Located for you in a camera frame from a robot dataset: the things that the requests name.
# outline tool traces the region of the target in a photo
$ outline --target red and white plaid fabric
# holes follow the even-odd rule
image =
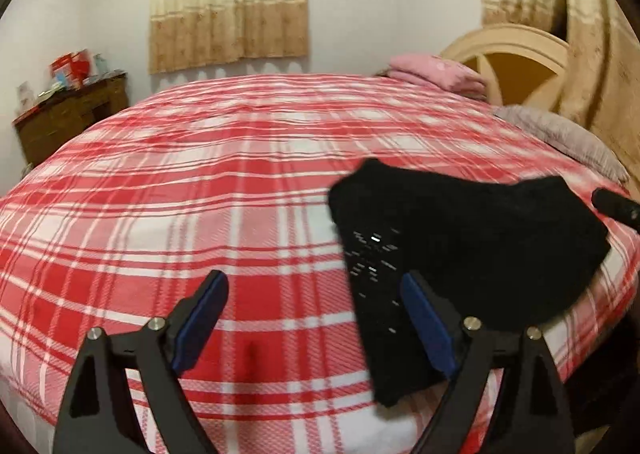
[[[619,190],[487,104],[435,87],[303,75],[173,88],[70,141],[0,201],[4,383],[54,424],[87,329],[141,326],[220,269],[228,304],[182,381],[220,452],[407,452],[444,387],[392,410],[372,401],[326,206],[329,186],[371,155],[485,182],[559,173],[587,204],[599,185]],[[545,330],[563,378],[636,292],[640,240],[606,224],[612,249],[590,290]],[[136,374],[138,415],[163,452]]]

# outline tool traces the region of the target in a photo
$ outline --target dresser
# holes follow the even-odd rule
[[[14,120],[22,151],[39,165],[71,138],[127,108],[127,75],[111,73],[78,90],[57,92]]]

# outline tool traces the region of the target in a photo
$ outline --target silver bolt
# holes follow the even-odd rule
[[[102,328],[91,328],[86,333],[89,340],[97,340],[102,336]]]
[[[153,317],[151,320],[149,320],[146,326],[153,331],[159,331],[160,329],[164,328],[165,324],[166,320],[164,320],[162,317]]]
[[[542,331],[535,326],[531,326],[530,328],[527,328],[527,337],[531,340],[540,340],[542,338]]]
[[[469,331],[478,331],[482,327],[482,321],[478,317],[467,317],[463,324]]]

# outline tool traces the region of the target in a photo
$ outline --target gray pillow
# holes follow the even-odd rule
[[[613,151],[570,119],[523,105],[497,107],[494,114],[616,183],[629,180],[629,173]]]

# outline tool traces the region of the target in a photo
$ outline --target mattress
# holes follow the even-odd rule
[[[229,301],[182,387],[222,453],[407,452],[444,386],[372,400],[329,186],[376,156],[485,182],[560,174],[589,206],[620,188],[491,114],[389,78],[246,76],[156,94],[66,143],[0,201],[0,398],[40,452],[87,329],[165,315],[212,269]],[[545,326],[566,379],[636,293],[640,239]],[[129,371],[151,450],[165,452]],[[465,452],[488,423],[492,373]]]

